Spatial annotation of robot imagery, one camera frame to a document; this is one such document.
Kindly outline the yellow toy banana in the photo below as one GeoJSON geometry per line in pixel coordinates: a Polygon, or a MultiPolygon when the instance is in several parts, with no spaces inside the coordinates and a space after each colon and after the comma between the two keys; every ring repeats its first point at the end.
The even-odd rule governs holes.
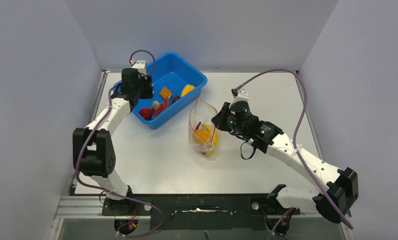
{"type": "Polygon", "coordinates": [[[208,151],[202,151],[201,154],[209,157],[212,153],[213,150],[216,149],[217,142],[218,142],[218,134],[217,130],[215,127],[212,127],[211,125],[207,124],[201,124],[201,129],[207,129],[210,132],[209,140],[207,142],[207,145],[209,146],[208,151]]]}

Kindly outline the red toy watermelon slice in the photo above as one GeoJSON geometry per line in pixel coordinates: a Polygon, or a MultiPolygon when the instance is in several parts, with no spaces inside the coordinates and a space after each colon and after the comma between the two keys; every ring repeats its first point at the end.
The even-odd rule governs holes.
{"type": "Polygon", "coordinates": [[[159,114],[161,114],[164,110],[166,110],[170,106],[170,97],[166,97],[163,103],[155,110],[152,115],[152,118],[156,118],[159,114]]]}

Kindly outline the orange toy mango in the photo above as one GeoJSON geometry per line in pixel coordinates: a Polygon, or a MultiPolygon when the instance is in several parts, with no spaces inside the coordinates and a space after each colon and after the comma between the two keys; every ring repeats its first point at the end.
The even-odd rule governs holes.
{"type": "Polygon", "coordinates": [[[210,132],[207,129],[199,129],[193,132],[193,141],[198,145],[207,144],[209,140],[210,132]]]}

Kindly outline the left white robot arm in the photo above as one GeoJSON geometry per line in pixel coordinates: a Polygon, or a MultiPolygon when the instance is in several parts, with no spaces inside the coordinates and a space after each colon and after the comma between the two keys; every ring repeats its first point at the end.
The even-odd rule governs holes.
{"type": "Polygon", "coordinates": [[[153,97],[152,77],[144,69],[124,68],[121,83],[107,94],[108,104],[91,123],[72,135],[73,165],[77,182],[104,191],[114,201],[134,202],[132,190],[115,170],[112,135],[140,99],[153,97]]]}

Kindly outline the clear zip bag orange zipper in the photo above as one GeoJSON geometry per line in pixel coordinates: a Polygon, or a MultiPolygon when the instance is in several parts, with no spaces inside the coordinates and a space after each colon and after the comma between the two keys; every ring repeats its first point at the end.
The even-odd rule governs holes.
{"type": "Polygon", "coordinates": [[[200,156],[212,161],[217,156],[219,131],[212,123],[217,110],[200,97],[189,112],[189,143],[200,156]]]}

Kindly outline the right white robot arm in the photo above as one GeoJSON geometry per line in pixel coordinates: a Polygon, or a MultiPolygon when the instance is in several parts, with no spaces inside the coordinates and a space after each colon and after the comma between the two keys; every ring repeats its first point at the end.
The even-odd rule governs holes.
{"type": "Polygon", "coordinates": [[[269,194],[270,211],[279,214],[289,208],[310,209],[333,223],[350,224],[346,215],[359,197],[358,175],[353,169],[330,165],[297,145],[281,128],[253,115],[246,101],[225,102],[212,123],[250,144],[253,150],[282,161],[313,185],[278,185],[269,194]]]}

